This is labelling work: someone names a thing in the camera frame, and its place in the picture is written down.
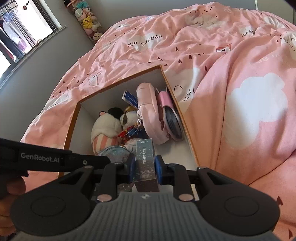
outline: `window sill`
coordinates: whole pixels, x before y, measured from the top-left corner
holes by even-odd
[[[0,78],[0,89],[5,85],[6,81],[13,75],[13,73],[35,52],[37,51],[43,44],[45,44],[48,40],[50,40],[52,37],[54,37],[56,34],[59,32],[63,31],[66,29],[67,26],[64,26],[57,31],[53,32],[52,34],[48,35],[45,39],[43,39],[39,44],[34,46],[18,63],[17,65],[13,68],[13,70],[5,77],[5,79],[1,82]]]

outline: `clear hanging toy organizer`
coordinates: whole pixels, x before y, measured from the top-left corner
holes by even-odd
[[[91,11],[89,4],[82,0],[65,0],[64,4],[75,15],[89,39],[96,43],[103,35],[104,30]]]

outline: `cardboard box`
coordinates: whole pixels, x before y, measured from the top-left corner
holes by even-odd
[[[67,133],[64,149],[79,154],[92,155],[91,130],[99,117],[99,112],[107,111],[113,107],[120,107],[124,110],[128,104],[122,100],[123,92],[128,90],[136,96],[136,89],[143,82],[150,82],[159,90],[165,90],[167,86],[170,93],[172,93],[161,65],[136,73],[98,90],[78,102]],[[197,167],[196,153],[178,106],[176,106],[176,110],[183,123],[184,139],[180,142],[170,139],[161,145],[153,144],[155,154],[162,155],[165,163],[177,163],[184,165],[187,169],[194,170]]]
[[[159,192],[152,139],[137,141],[134,182],[138,192]]]

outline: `human hand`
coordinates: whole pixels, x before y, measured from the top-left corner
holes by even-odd
[[[8,236],[15,231],[10,218],[10,208],[13,201],[26,191],[24,179],[19,177],[9,181],[7,191],[9,194],[0,200],[0,236]]]

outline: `bed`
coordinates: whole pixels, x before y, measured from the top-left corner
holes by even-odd
[[[64,148],[77,102],[162,65],[198,165],[273,197],[275,234],[296,236],[296,26],[216,2],[123,20],[56,86],[22,141]],[[27,189],[56,178],[31,172]]]

